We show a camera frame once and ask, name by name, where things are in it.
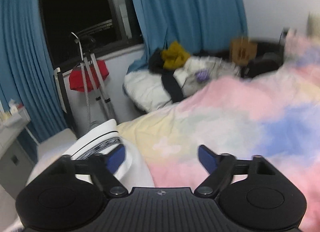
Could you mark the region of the white sweatshirt with black stripe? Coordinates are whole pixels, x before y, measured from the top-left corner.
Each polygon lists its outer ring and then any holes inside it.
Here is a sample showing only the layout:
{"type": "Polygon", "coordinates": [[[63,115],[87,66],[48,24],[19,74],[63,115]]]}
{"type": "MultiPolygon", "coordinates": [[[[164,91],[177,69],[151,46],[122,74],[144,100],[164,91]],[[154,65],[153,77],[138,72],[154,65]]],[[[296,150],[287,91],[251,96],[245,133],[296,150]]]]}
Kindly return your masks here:
{"type": "Polygon", "coordinates": [[[120,136],[114,119],[93,128],[79,139],[70,129],[65,129],[41,143],[37,148],[39,161],[27,183],[33,181],[62,155],[70,155],[72,160],[85,159],[95,153],[106,155],[118,145],[124,145],[125,158],[116,170],[115,177],[129,191],[133,187],[153,188],[155,184],[142,154],[136,145],[120,136]]]}

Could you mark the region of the white desk with drawers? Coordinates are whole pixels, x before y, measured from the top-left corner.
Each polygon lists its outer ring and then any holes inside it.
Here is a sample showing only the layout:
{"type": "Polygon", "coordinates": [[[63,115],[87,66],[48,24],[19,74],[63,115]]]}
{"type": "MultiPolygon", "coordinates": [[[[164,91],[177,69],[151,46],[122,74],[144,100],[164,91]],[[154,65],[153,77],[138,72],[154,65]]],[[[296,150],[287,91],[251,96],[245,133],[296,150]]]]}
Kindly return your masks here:
{"type": "Polygon", "coordinates": [[[29,122],[30,116],[21,106],[1,123],[1,186],[14,199],[24,188],[35,166],[17,140],[29,122]]]}

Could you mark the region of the white pillow pile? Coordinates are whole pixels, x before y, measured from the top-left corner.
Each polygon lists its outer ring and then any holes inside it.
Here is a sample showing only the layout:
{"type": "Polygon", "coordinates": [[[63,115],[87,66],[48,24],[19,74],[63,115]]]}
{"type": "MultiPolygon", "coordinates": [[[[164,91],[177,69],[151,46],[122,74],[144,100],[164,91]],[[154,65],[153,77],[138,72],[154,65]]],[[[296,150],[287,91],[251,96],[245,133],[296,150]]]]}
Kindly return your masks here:
{"type": "MultiPolygon", "coordinates": [[[[239,77],[240,67],[212,56],[191,56],[183,67],[173,73],[184,97],[192,96],[207,83],[223,76],[239,77]]],[[[173,103],[163,86],[161,75],[147,69],[126,75],[124,90],[133,103],[145,112],[152,112],[173,103]]]]}

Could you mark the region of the blue curtain left of window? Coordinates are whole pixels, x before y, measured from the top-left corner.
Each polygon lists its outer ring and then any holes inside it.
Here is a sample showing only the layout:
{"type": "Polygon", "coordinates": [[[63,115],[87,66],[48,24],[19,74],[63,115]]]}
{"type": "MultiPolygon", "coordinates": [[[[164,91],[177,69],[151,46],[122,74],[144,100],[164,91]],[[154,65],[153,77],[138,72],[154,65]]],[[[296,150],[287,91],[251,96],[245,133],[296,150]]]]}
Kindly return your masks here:
{"type": "Polygon", "coordinates": [[[67,127],[53,75],[39,0],[1,0],[1,102],[21,102],[41,142],[67,127]]]}

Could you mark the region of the blue curtain of window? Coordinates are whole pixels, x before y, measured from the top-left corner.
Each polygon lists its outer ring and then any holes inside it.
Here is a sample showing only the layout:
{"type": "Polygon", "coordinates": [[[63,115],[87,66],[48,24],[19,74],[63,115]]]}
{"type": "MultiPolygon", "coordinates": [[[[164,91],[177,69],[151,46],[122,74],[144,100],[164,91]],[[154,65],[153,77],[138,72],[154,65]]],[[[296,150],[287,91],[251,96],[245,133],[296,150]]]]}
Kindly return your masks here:
{"type": "Polygon", "coordinates": [[[144,54],[128,68],[146,69],[156,49],[178,41],[189,53],[222,50],[247,36],[243,0],[133,0],[143,35],[144,54]]]}
{"type": "Polygon", "coordinates": [[[39,0],[1,0],[1,102],[21,102],[41,142],[67,127],[53,75],[39,0]]]}

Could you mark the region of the brown cardboard box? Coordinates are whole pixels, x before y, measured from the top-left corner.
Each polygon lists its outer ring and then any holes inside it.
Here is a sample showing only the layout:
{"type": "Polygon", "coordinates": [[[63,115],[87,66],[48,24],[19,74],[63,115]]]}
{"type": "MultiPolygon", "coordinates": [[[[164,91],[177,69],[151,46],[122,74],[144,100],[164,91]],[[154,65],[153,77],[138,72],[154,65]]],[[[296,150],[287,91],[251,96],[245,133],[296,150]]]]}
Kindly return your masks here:
{"type": "Polygon", "coordinates": [[[257,55],[258,44],[249,38],[236,38],[231,40],[229,58],[238,66],[246,66],[257,55]]]}

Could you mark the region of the mustard yellow garment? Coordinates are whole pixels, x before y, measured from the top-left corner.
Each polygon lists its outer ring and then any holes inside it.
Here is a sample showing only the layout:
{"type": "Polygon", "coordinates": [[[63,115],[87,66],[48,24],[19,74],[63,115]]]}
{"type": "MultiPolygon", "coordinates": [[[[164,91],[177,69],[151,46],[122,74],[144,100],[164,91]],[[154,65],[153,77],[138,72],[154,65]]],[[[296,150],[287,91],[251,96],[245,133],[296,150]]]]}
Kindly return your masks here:
{"type": "Polygon", "coordinates": [[[185,65],[191,57],[178,41],[174,41],[168,49],[161,51],[161,59],[163,60],[163,68],[166,70],[176,70],[185,65]]]}

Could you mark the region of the black bag by bed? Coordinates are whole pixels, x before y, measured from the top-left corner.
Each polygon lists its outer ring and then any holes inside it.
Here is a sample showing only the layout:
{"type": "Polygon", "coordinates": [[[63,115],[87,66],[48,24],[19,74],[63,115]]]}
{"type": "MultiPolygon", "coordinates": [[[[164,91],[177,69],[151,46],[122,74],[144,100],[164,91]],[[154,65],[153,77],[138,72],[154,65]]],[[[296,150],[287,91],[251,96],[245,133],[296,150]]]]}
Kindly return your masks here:
{"type": "Polygon", "coordinates": [[[257,55],[241,68],[241,78],[253,79],[258,75],[278,70],[284,63],[284,46],[276,42],[257,41],[257,55]]]}

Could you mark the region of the dark window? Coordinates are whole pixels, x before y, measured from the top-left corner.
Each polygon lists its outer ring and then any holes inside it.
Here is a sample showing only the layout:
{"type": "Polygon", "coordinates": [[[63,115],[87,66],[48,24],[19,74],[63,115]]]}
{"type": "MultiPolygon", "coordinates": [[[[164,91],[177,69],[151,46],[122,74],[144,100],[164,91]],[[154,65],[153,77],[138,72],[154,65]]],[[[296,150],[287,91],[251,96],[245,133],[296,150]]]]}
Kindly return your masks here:
{"type": "Polygon", "coordinates": [[[132,0],[40,0],[40,7],[54,67],[76,63],[76,37],[93,38],[98,56],[143,42],[132,0]]]}

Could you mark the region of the blue curtain right of window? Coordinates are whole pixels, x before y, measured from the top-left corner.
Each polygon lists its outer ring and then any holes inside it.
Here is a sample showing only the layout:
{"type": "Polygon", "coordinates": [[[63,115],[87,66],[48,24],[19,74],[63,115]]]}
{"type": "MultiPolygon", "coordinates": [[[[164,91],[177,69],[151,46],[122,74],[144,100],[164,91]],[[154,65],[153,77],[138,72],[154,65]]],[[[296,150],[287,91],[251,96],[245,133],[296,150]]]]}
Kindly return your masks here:
{"type": "Polygon", "coordinates": [[[247,36],[243,0],[133,0],[143,35],[144,54],[128,68],[146,69],[156,49],[178,41],[189,53],[222,50],[247,36]]]}

